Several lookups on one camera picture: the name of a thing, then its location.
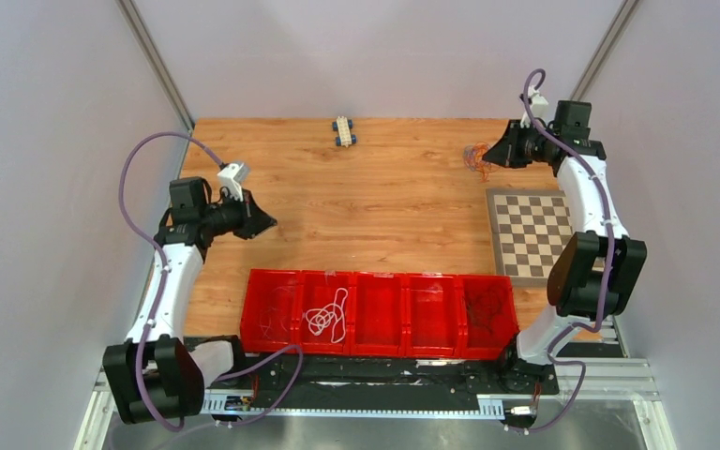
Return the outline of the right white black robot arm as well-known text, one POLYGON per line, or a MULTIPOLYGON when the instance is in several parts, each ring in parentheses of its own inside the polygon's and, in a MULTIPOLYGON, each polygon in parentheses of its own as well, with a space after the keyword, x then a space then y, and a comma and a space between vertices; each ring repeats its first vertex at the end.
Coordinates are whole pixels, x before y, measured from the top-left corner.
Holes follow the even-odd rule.
POLYGON ((545 106, 541 97, 521 100, 523 118, 508 123, 483 159, 511 169, 549 165, 568 201, 574 233, 548 275, 547 307, 499 356, 499 381, 515 392, 545 380, 556 352, 579 331, 596 332, 605 318, 625 310, 647 259, 646 244, 630 237, 613 204, 607 154, 590 137, 591 104, 561 100, 545 123, 538 116, 545 106))

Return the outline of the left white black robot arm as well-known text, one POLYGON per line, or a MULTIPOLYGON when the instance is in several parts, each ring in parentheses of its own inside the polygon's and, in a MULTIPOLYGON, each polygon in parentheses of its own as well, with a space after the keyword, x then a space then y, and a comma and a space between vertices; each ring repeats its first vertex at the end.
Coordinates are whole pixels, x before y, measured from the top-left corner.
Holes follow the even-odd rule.
POLYGON ((154 261, 137 319, 123 343, 106 348, 102 367, 123 423, 157 421, 174 430, 198 414, 216 380, 237 388, 249 363, 235 335, 210 337, 190 351, 183 342, 190 296, 214 240, 225 234, 249 240, 276 226, 250 190, 239 198, 226 187, 212 200, 201 177, 171 181, 171 201, 150 243, 154 261))

